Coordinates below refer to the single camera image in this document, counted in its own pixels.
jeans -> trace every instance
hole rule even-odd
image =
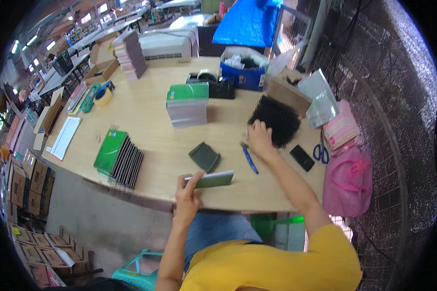
[[[196,213],[186,237],[186,272],[195,253],[219,242],[247,240],[262,243],[261,237],[240,212],[201,210]]]

concrete floor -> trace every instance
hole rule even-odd
[[[78,241],[94,250],[102,276],[113,272],[143,249],[163,251],[172,214],[122,201],[100,191],[73,173],[51,165],[56,172],[46,231],[66,226]]]

air conditioner unit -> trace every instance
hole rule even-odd
[[[139,43],[146,61],[199,56],[199,38],[196,27],[146,31],[139,36]]]

blue scissors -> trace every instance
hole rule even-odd
[[[251,160],[251,156],[249,155],[249,152],[247,151],[247,149],[249,148],[249,146],[245,143],[240,143],[241,147],[243,148],[243,152],[246,155],[246,159],[248,160],[249,165],[251,166],[251,169],[256,173],[259,174],[259,171],[257,171],[256,166],[254,166],[254,163]]]
[[[322,130],[320,130],[320,141],[315,145],[312,156],[323,164],[327,164],[330,160],[328,157],[328,150],[324,146],[324,135],[322,134]]]

smartphone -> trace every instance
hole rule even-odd
[[[306,154],[300,145],[295,146],[290,154],[306,172],[309,172],[312,166],[314,166],[314,161]]]

